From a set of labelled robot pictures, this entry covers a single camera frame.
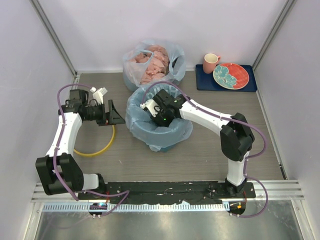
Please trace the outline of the teal trash bin yellow rim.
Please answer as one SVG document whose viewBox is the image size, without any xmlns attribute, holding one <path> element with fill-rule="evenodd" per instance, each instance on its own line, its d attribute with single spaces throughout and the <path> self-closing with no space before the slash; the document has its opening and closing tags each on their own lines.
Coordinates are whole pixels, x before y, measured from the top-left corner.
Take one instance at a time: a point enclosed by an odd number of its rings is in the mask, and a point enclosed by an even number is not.
<svg viewBox="0 0 320 240">
<path fill-rule="evenodd" d="M 177 143 L 184 141 L 190 135 L 193 125 L 190 121 L 182 119 L 180 108 L 186 102 L 182 94 L 171 95 L 166 89 L 160 89 L 151 99 L 153 99 L 161 108 L 161 111 L 172 112 L 172 122 L 169 127 L 156 125 L 154 130 L 154 143 L 150 149 L 155 152 L 167 152 Z"/>
</svg>

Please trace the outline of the light blue plastic bag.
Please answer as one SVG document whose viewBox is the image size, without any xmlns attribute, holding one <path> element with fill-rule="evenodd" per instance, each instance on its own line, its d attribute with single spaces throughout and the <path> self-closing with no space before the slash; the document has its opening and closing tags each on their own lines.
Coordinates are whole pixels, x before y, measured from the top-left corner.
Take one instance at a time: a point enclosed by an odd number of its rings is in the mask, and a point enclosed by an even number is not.
<svg viewBox="0 0 320 240">
<path fill-rule="evenodd" d="M 144 142 L 150 148 L 150 145 L 154 143 L 154 138 L 156 136 L 154 134 L 154 130 L 157 126 L 151 120 L 151 115 L 140 107 L 140 104 L 143 102 L 143 96 L 148 87 L 148 85 L 141 86 L 128 98 L 126 104 L 125 124 L 135 138 Z"/>
</svg>

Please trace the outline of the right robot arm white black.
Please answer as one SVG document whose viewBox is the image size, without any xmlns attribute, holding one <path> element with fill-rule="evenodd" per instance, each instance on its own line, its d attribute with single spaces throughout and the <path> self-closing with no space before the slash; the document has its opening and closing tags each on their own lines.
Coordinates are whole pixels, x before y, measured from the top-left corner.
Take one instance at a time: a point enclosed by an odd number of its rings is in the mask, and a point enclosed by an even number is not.
<svg viewBox="0 0 320 240">
<path fill-rule="evenodd" d="M 252 149 L 255 137 L 251 129 L 243 125 L 246 118 L 237 113 L 229 115 L 204 107 L 182 94 L 171 96 L 164 89 L 140 107 L 149 111 L 151 119 L 160 127 L 168 127 L 174 119 L 197 123 L 220 137 L 222 153 L 228 160 L 228 171 L 222 195 L 236 198 L 244 192 L 247 182 L 245 161 Z"/>
</svg>

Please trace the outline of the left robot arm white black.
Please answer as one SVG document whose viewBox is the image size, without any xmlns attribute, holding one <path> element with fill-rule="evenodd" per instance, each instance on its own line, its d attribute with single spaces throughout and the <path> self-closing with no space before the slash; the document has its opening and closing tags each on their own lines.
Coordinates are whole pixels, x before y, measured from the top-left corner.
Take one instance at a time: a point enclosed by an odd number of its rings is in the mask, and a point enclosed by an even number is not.
<svg viewBox="0 0 320 240">
<path fill-rule="evenodd" d="M 115 126 L 124 124 L 112 100 L 105 106 L 103 96 L 106 88 L 91 88 L 92 101 L 89 92 L 84 89 L 72 89 L 64 104 L 59 104 L 58 128 L 51 147 L 44 157 L 39 157 L 35 167 L 44 192 L 57 195 L 89 190 L 93 198 L 100 200 L 107 192 L 101 174 L 84 174 L 74 159 L 74 147 L 78 131 L 84 121 L 95 121 L 98 126 Z"/>
</svg>

